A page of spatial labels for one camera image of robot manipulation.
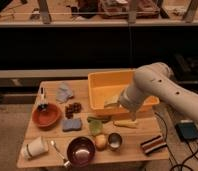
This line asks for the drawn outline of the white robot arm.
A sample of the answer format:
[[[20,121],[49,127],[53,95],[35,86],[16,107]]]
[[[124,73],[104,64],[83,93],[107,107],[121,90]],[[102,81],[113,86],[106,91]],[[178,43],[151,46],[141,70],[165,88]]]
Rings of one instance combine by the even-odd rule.
[[[145,99],[153,95],[198,124],[198,94],[174,83],[172,75],[171,68],[162,62],[135,69],[132,82],[121,92],[118,103],[135,118]]]

